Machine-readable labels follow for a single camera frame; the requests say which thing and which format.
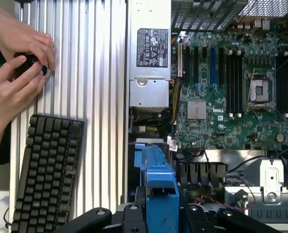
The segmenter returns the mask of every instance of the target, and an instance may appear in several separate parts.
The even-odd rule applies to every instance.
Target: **blue part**
[[[215,48],[212,47],[210,56],[210,84],[212,86],[216,84],[215,70],[216,70],[216,51]]]
[[[134,166],[141,170],[141,184],[146,190],[167,189],[146,195],[146,222],[150,233],[178,233],[179,194],[172,167],[162,150],[155,146],[135,144]]]

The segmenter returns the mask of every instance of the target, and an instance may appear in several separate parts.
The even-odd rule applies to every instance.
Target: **green circuit board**
[[[258,35],[249,32],[244,33],[243,36],[236,32],[189,33],[182,43],[184,49],[189,47],[190,51],[188,51],[189,56],[187,58],[183,56],[184,74],[188,73],[189,78],[185,78],[186,82],[181,90],[179,113],[176,120],[179,148],[202,148],[204,141],[206,141],[207,149],[219,148],[216,141],[209,140],[210,137],[216,138],[224,147],[231,150],[284,150],[285,147],[288,147],[288,113],[280,112],[276,107],[278,84],[276,69],[278,67],[276,67],[275,59],[281,53],[282,56],[288,57],[287,33],[280,35],[271,32]],[[211,80],[212,60],[210,48],[212,47],[216,48],[215,77],[213,81],[216,83],[216,87],[212,86]],[[238,53],[239,51],[242,53],[241,75],[243,80],[238,90],[242,92],[240,117],[238,114],[230,114],[227,109],[227,82],[219,81],[221,78],[227,79],[227,65],[224,64],[225,72],[222,73],[225,77],[220,77],[218,48],[224,48],[225,57],[231,52]],[[175,54],[177,46],[172,49],[173,54]],[[194,49],[198,50],[197,83],[188,82],[188,79],[194,80],[195,76]],[[177,72],[176,64],[177,56],[173,56],[173,76]],[[252,85],[247,72],[253,75],[259,73],[269,73],[271,75],[271,80],[268,82],[268,93],[274,106],[266,109],[255,109],[248,105]],[[255,92],[257,95],[257,92],[262,92],[262,89],[258,89],[258,86],[256,86]],[[201,119],[191,119],[189,117],[189,114],[191,114],[189,102],[195,101],[205,104],[205,110],[202,105],[199,105],[199,108],[202,108]]]

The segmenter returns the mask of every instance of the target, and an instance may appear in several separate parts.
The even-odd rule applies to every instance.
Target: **motherboard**
[[[173,79],[180,59],[179,148],[288,149],[288,30],[190,32],[172,47]]]

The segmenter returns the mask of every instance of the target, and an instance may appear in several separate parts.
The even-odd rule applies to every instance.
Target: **cpu socket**
[[[252,109],[274,110],[274,81],[271,71],[267,73],[245,72],[249,80],[249,93],[247,105]]]

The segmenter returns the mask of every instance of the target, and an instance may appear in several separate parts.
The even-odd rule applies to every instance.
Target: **person's left hand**
[[[50,70],[55,69],[55,52],[51,36],[37,32],[0,8],[0,51],[7,61],[16,52],[31,52]]]

